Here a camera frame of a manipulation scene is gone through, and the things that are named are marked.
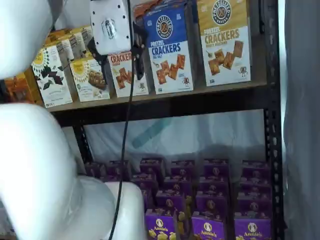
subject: purple box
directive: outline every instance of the purple box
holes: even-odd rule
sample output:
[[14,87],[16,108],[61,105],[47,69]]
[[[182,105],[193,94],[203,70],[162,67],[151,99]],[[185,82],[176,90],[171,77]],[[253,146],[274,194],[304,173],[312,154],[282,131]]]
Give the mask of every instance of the purple box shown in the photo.
[[240,191],[237,197],[236,210],[240,212],[271,212],[271,194]]
[[267,179],[241,177],[239,188],[244,192],[271,193],[270,181]]
[[158,183],[162,185],[166,175],[165,162],[160,157],[142,158],[140,171],[145,174],[155,173]]
[[[130,179],[130,174],[129,174],[129,161],[124,161],[123,162],[123,167],[124,167],[124,172],[123,172],[123,179],[125,181],[128,181]],[[121,161],[110,161],[107,165],[106,173],[108,175],[120,175],[120,169],[121,169]]]
[[225,223],[219,215],[195,211],[192,226],[195,240],[226,239]]
[[140,173],[132,175],[131,182],[136,184],[140,189],[150,189],[154,196],[158,191],[158,182],[155,174]]
[[198,191],[224,192],[229,195],[229,179],[223,176],[201,176]]
[[174,208],[152,208],[145,213],[148,240],[180,239]]
[[179,233],[182,238],[186,238],[190,227],[185,195],[173,189],[159,190],[156,194],[156,202],[159,207],[176,209]]
[[194,160],[178,160],[171,162],[171,175],[187,176],[194,178],[196,176],[196,164]]
[[228,216],[228,199],[225,192],[198,191],[195,201],[200,212],[210,211],[221,215],[222,218]]
[[204,176],[229,178],[229,160],[207,158],[203,161]]
[[271,240],[271,219],[261,212],[234,214],[236,240]]
[[245,178],[270,179],[270,166],[263,161],[242,161],[242,176]]

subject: pretzel crackers box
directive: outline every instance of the pretzel crackers box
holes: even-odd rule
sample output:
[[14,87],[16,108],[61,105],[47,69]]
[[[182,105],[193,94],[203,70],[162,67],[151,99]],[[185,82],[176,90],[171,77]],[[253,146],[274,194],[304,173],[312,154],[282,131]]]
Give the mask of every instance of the pretzel crackers box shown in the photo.
[[67,55],[60,41],[42,48],[31,66],[46,108],[70,104],[77,98]]
[[[116,95],[118,98],[129,97],[132,83],[132,54],[130,51],[108,55],[113,76]],[[133,96],[148,95],[150,92],[146,74],[138,79],[134,74]]]
[[195,211],[192,215],[194,240],[224,240],[225,223],[218,214]]
[[251,80],[246,0],[198,0],[207,86]]
[[271,240],[271,219],[263,212],[236,212],[234,214],[236,240]]
[[192,10],[186,1],[155,7],[143,18],[156,94],[192,91]]
[[107,82],[93,57],[80,58],[70,64],[80,102],[110,99],[112,82]]
[[145,213],[148,240],[179,240],[174,208],[150,208]]

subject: cracker image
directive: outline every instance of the cracker image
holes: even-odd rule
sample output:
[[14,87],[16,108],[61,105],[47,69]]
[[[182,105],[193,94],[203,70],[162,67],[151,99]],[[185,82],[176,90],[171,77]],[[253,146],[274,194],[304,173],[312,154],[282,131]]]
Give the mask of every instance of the cracker image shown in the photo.
[[162,70],[164,71],[164,75],[168,75],[170,72],[170,67],[168,61],[164,61],[161,63]]
[[226,69],[231,70],[232,65],[234,64],[234,60],[235,60],[235,55],[233,55],[231,52],[227,52],[226,55],[225,55],[223,66]]
[[116,82],[118,83],[119,89],[124,89],[126,87],[122,76],[117,76]]
[[178,58],[176,60],[176,67],[178,69],[185,69],[186,55],[178,54]]
[[177,73],[178,73],[177,66],[174,65],[174,64],[171,64],[169,77],[172,78],[173,80],[176,80],[177,79]]
[[132,71],[128,71],[126,81],[128,84],[132,83]]
[[218,51],[214,52],[215,59],[218,61],[219,65],[223,64],[225,61],[225,55],[222,49],[220,48]]
[[101,72],[97,72],[94,70],[90,70],[89,71],[89,84],[91,84],[92,86],[101,89],[101,90],[105,90],[107,87],[107,83],[104,80],[104,76]]
[[156,75],[158,77],[159,84],[165,84],[167,82],[165,72],[162,69],[156,71]]
[[210,60],[209,67],[211,70],[211,75],[216,75],[216,74],[220,73],[219,62],[217,59]]
[[242,50],[244,48],[244,42],[243,41],[235,41],[234,42],[234,49],[233,49],[233,55],[237,58],[242,58]]
[[120,76],[123,78],[124,81],[128,80],[127,71],[126,71],[126,69],[124,67],[119,69],[119,73],[120,73]]

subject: cardboard box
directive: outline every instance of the cardboard box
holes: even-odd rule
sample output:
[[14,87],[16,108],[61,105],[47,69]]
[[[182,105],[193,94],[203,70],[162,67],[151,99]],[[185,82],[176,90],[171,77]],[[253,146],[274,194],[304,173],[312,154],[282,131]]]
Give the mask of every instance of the cardboard box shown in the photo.
[[172,208],[151,208],[145,213],[148,240],[179,240],[177,214]]
[[263,212],[236,212],[234,214],[236,240],[271,240],[271,219]]
[[[130,51],[108,55],[113,76],[114,87],[118,98],[129,97],[132,83],[132,54]],[[138,79],[134,74],[133,96],[148,95],[150,84],[146,74]]]
[[229,179],[229,160],[206,158],[203,161],[204,176],[226,177]]
[[43,105],[31,67],[15,77],[6,78],[4,83],[10,102]]
[[114,92],[111,79],[104,79],[102,68],[93,57],[70,63],[80,102],[110,99]]
[[194,178],[196,176],[196,164],[194,160],[178,160],[171,162],[171,175],[186,176]]
[[156,94],[194,89],[192,10],[183,2],[157,5],[143,18]]
[[251,80],[247,1],[198,0],[206,85]]
[[225,223],[217,214],[195,211],[192,226],[195,240],[226,239]]
[[60,41],[42,48],[31,66],[46,108],[70,104],[77,99],[67,55]]

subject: blue cracker box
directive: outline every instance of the blue cracker box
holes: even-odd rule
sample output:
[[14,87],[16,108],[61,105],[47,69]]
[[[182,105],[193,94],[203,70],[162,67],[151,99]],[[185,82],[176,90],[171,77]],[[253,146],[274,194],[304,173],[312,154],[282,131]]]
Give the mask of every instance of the blue cracker box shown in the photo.
[[192,91],[195,41],[190,3],[158,5],[143,20],[156,94]]

